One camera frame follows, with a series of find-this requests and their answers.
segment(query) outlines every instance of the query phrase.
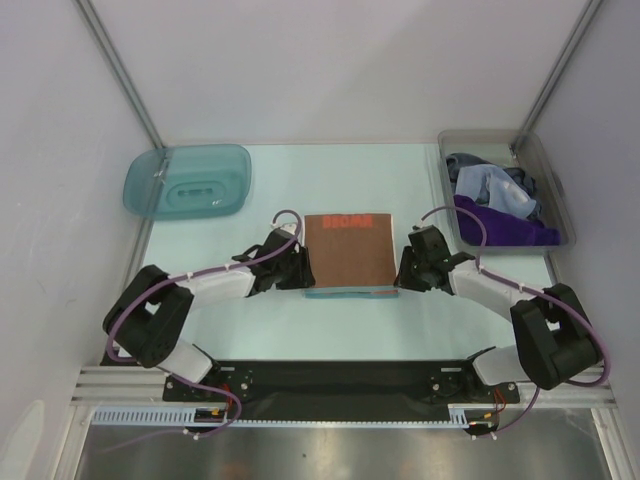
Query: clear plastic bin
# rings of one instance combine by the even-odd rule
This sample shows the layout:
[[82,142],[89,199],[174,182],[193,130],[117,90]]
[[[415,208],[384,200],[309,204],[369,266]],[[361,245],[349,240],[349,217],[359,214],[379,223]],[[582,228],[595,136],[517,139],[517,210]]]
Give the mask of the clear plastic bin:
[[[542,206],[540,220],[560,232],[560,245],[549,246],[488,246],[485,253],[540,254],[575,244],[575,233],[562,197],[564,192],[553,173],[537,135],[517,130],[446,130],[438,136],[439,165],[442,189],[447,205],[454,205],[446,157],[453,153],[471,153],[500,167],[520,167],[536,180],[536,200]],[[467,252],[477,252],[460,236],[456,213],[449,213],[456,246]]]

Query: gray cloth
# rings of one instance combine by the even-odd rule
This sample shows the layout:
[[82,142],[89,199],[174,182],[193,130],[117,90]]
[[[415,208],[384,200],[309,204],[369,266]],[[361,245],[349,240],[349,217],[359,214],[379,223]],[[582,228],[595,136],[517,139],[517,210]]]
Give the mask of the gray cloth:
[[[451,189],[454,192],[456,191],[456,183],[458,181],[458,175],[460,174],[461,168],[472,167],[475,165],[493,165],[492,163],[470,153],[452,153],[447,156],[446,162],[447,170],[449,171],[449,180],[451,181]],[[520,188],[527,192],[527,195],[529,195],[531,199],[536,200],[536,181],[531,175],[520,167],[507,167],[502,170],[504,170]],[[541,208],[542,206],[540,205],[540,202],[536,201],[536,206],[529,215],[529,219],[536,220],[540,216]]]
[[463,167],[458,173],[456,195],[463,195],[478,205],[526,219],[536,207],[527,192],[518,186],[500,167],[474,165]]

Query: metal floor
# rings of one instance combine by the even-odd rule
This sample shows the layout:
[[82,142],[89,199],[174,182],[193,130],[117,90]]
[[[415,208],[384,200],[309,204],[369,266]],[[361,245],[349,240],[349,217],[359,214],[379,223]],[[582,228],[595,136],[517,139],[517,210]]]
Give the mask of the metal floor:
[[239,427],[99,453],[150,431],[92,426],[76,480],[611,478],[589,410],[533,411],[497,441],[444,430]]

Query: light blue tabletop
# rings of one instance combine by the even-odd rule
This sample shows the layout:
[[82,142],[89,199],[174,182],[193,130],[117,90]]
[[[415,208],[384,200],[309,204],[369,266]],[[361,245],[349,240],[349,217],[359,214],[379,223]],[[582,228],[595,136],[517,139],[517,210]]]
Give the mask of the light blue tabletop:
[[[248,146],[251,192],[237,214],[156,222],[144,264],[172,274],[228,262],[270,231],[283,208],[311,213],[393,215],[397,261],[420,216],[443,204],[437,145]],[[451,233],[446,213],[433,223]],[[542,256],[485,257],[532,285],[550,285]],[[443,292],[396,299],[305,299],[272,290],[194,311],[182,334],[216,359],[432,360],[464,358],[514,343],[511,324]]]

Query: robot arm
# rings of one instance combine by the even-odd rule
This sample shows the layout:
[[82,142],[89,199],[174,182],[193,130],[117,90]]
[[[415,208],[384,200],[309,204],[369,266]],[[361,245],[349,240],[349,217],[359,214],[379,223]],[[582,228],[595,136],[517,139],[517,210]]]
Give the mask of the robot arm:
[[[420,292],[444,290],[473,300],[513,324],[515,346],[485,350],[473,358],[476,373],[485,384],[529,378],[550,390],[602,359],[586,329],[564,310],[484,275],[467,253],[451,255],[436,227],[416,228],[409,241],[395,286]],[[570,287],[557,284],[543,292],[586,318]],[[559,328],[550,330],[548,323]]]
[[[292,236],[286,226],[277,228],[263,245],[254,245],[232,259],[246,262],[254,253],[254,258],[262,258],[283,247]],[[169,275],[155,265],[140,270],[106,316],[104,331],[110,333],[125,308],[167,278]],[[279,290],[315,285],[306,248],[295,242],[275,257],[250,267],[227,269],[163,288],[132,312],[116,332],[116,341],[143,367],[158,367],[198,383],[218,366],[202,350],[180,339],[189,311],[224,300],[251,297],[273,285]]]

